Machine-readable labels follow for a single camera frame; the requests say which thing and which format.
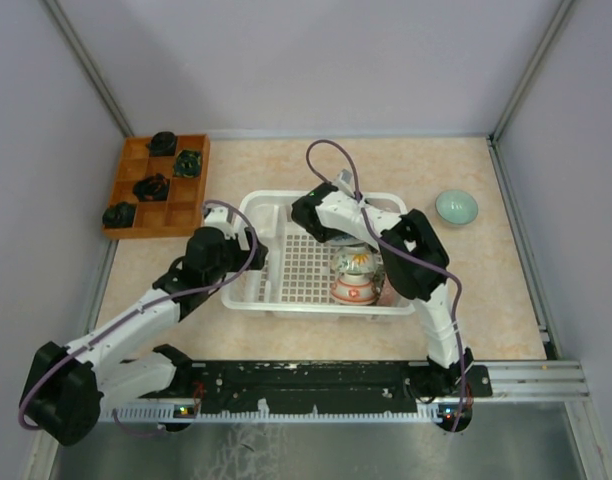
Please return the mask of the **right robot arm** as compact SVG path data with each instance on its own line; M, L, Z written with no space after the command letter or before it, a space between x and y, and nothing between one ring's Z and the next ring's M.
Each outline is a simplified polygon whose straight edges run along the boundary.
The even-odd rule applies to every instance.
M391 286L420 316L435 394L465 397L473 355L457 323L463 287L426 215L388 212L322 183L292 204L291 220L320 243L344 233L380 252Z

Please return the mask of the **pale green celadon bowl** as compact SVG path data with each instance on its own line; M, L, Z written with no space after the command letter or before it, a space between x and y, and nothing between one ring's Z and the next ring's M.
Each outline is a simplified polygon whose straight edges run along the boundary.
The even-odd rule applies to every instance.
M452 226L466 226L474 222L479 215L479 205L468 192L450 189L441 192L435 200L438 216Z

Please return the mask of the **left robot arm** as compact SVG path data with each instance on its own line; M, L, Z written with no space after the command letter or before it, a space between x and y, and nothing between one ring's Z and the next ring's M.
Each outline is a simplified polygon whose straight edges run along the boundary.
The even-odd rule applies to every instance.
M232 236L215 227L196 230L185 254L124 313L65 345L49 341L36 351L19 402L20 426L71 446L102 414L143 395L187 394L194 373L176 348L162 345L135 361L127 355L188 317L219 288L262 269L267 254L251 227Z

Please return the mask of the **white plastic dish rack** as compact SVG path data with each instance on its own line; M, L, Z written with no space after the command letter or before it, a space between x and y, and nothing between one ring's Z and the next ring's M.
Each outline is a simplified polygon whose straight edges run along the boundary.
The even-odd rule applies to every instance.
M221 290L223 305L250 317L273 315L292 320L334 321L343 317L394 321L414 313L409 300L395 295L386 306L338 304L330 295L335 275L330 262L336 245L321 244L291 218L299 190L257 190L240 210L268 248L260 271L248 271Z

